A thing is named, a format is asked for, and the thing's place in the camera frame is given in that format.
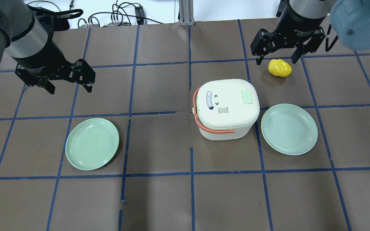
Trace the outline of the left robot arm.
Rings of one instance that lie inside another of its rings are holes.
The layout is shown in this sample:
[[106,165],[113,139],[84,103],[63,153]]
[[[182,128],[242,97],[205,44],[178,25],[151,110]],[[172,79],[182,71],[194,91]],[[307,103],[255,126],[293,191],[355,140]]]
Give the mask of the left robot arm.
[[96,73],[84,60],[71,63],[53,41],[53,33],[69,29],[69,19],[82,9],[53,12],[22,0],[0,0],[0,63],[4,53],[17,62],[15,74],[29,87],[54,94],[54,80],[82,85],[91,93]]

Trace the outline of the green plate near right arm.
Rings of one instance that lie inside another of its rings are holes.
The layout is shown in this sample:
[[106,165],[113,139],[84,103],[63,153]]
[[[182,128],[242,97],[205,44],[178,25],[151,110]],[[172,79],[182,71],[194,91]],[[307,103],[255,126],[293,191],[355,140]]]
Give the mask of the green plate near right arm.
[[293,104],[277,104],[266,110],[261,119],[261,133],[271,148],[291,156],[309,152],[318,139],[314,118]]

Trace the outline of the green plate near left arm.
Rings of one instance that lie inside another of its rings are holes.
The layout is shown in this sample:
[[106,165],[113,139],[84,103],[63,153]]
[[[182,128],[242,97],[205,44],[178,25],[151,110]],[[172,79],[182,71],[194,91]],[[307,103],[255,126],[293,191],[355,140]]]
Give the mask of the green plate near left arm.
[[65,147],[68,162],[79,170],[91,171],[106,165],[119,147],[119,131],[104,118],[79,123],[70,132]]

